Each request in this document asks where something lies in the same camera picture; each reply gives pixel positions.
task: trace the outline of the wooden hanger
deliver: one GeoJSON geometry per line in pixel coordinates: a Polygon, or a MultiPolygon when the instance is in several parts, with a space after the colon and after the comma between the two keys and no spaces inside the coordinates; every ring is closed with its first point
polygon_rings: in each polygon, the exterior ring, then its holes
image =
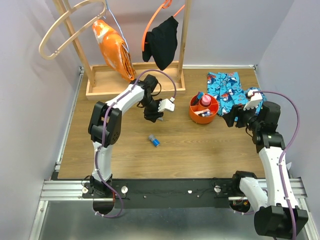
{"type": "MultiPolygon", "coordinates": [[[[142,36],[142,43],[141,43],[142,52],[145,50],[146,35],[147,35],[147,32],[148,32],[148,30],[150,28],[151,23],[154,21],[155,17],[160,12],[160,10],[170,7],[171,3],[172,3],[172,0],[165,0],[164,3],[162,3],[160,5],[160,7],[155,11],[153,16],[151,17],[148,25],[146,26],[146,28],[144,30],[143,36],[142,36]]],[[[185,7],[185,4],[173,15],[173,17],[175,18],[181,12],[181,10],[184,9],[184,7],[185,7]]]]}
{"type": "Polygon", "coordinates": [[[52,60],[54,59],[56,56],[59,55],[59,53],[61,53],[62,50],[64,50],[70,43],[72,43],[73,40],[75,40],[84,30],[86,30],[87,28],[89,28],[95,21],[99,20],[100,18],[102,18],[105,14],[106,14],[106,10],[107,10],[107,5],[105,0],[85,0],[82,1],[80,3],[78,3],[77,5],[75,5],[74,7],[71,8],[70,4],[69,4],[69,0],[63,0],[64,4],[67,8],[67,11],[62,14],[55,22],[54,24],[50,27],[50,29],[48,30],[48,32],[45,34],[45,36],[43,37],[40,45],[39,45],[39,53],[40,55],[47,60],[52,60]],[[72,13],[74,13],[76,10],[88,5],[88,4],[93,4],[93,3],[103,3],[103,11],[98,14],[97,16],[95,16],[93,19],[91,19],[89,22],[87,22],[84,26],[82,26],[78,31],[76,31],[73,35],[71,35],[68,40],[66,40],[60,47],[58,47],[58,49],[56,51],[54,51],[54,53],[52,53],[51,55],[46,55],[45,54],[45,46],[48,42],[48,40],[50,39],[51,35],[53,34],[54,30],[59,27],[60,24],[62,24],[66,19],[68,19],[70,17],[70,15],[72,13]]]}

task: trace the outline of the orange container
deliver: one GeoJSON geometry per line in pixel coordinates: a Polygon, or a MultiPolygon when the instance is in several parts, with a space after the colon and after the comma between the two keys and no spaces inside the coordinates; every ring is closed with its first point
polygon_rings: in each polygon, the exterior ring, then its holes
{"type": "Polygon", "coordinates": [[[219,109],[218,101],[213,96],[211,96],[211,95],[209,95],[209,96],[211,97],[211,105],[210,106],[202,106],[201,100],[199,101],[199,103],[197,105],[191,106],[191,104],[196,100],[197,95],[195,95],[189,103],[189,116],[197,124],[208,124],[208,123],[212,122],[212,120],[217,115],[217,112],[219,109]],[[205,110],[205,109],[209,109],[213,115],[199,116],[199,115],[195,114],[195,112],[205,110]]]}

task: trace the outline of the blue cloth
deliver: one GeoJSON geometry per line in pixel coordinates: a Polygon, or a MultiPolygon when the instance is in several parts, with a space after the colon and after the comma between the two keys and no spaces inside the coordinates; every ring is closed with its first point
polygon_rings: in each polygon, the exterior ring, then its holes
{"type": "MultiPolygon", "coordinates": [[[[233,105],[245,105],[248,102],[246,93],[251,89],[260,90],[257,87],[250,87],[244,91],[237,72],[232,73],[213,73],[207,75],[207,92],[213,96],[219,103],[218,115],[222,116],[230,112],[233,105]]],[[[262,103],[267,100],[264,94],[263,99],[259,103],[256,113],[258,114],[262,103]]]]}

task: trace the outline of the black cloth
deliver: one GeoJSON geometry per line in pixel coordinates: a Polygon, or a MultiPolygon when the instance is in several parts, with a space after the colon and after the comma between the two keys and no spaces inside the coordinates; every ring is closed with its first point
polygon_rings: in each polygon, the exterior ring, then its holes
{"type": "Polygon", "coordinates": [[[159,26],[148,31],[145,36],[142,59],[149,62],[151,56],[160,70],[166,69],[174,60],[178,46],[177,27],[178,22],[173,16],[169,17],[159,26]]]}

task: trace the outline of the wooden tabletop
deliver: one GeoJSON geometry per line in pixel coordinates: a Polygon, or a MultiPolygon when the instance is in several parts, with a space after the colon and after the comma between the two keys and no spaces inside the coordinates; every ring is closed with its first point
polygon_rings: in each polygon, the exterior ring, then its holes
{"type": "MultiPolygon", "coordinates": [[[[162,122],[145,120],[143,109],[137,107],[122,117],[121,135],[112,153],[114,178],[231,178],[237,170],[265,177],[256,147],[244,128],[229,128],[220,116],[206,125],[190,119],[190,99],[199,91],[207,91],[208,72],[238,72],[244,90],[258,87],[252,69],[184,69],[185,94],[176,97],[174,112],[165,112],[162,122]],[[160,141],[159,147],[148,140],[150,134],[160,141]]],[[[83,179],[93,170],[94,148],[88,125],[96,102],[86,99],[86,86],[84,76],[59,179],[83,179]]]]}

